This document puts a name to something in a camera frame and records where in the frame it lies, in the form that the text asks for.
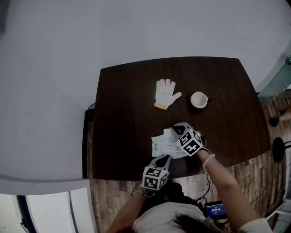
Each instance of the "person's right arm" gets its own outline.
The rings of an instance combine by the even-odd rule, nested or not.
[[[204,150],[198,151],[197,155],[201,159],[202,164],[210,156]],[[215,158],[211,158],[208,161],[206,170],[217,188],[232,230],[237,230],[244,224],[261,218],[249,204],[236,179]]]

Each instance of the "white shirt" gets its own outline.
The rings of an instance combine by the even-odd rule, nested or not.
[[[167,202],[149,209],[135,221],[134,226],[138,233],[185,233],[175,226],[173,219],[176,214],[186,214],[201,221],[205,219],[197,206]],[[240,233],[272,233],[268,222],[263,218],[249,222],[237,231]]]

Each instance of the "person's left arm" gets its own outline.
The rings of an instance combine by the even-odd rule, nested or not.
[[[145,199],[140,192],[134,194],[117,213],[106,233],[116,233],[132,227]]]

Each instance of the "black pants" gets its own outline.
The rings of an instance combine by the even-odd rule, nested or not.
[[[197,206],[204,214],[204,208],[201,203],[198,204],[198,202],[194,201],[192,198],[184,196],[184,193],[182,192],[182,186],[178,183],[173,183],[172,181],[169,181],[153,197],[147,198],[145,200],[138,217],[140,217],[149,209],[166,202],[191,204]]]

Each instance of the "white bracelet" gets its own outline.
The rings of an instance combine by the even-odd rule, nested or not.
[[[204,173],[207,173],[207,170],[205,169],[205,167],[206,167],[206,164],[208,163],[208,161],[209,161],[211,158],[215,158],[215,154],[211,154],[211,155],[208,156],[207,159],[204,161],[203,166],[202,166],[202,170],[203,170]]]

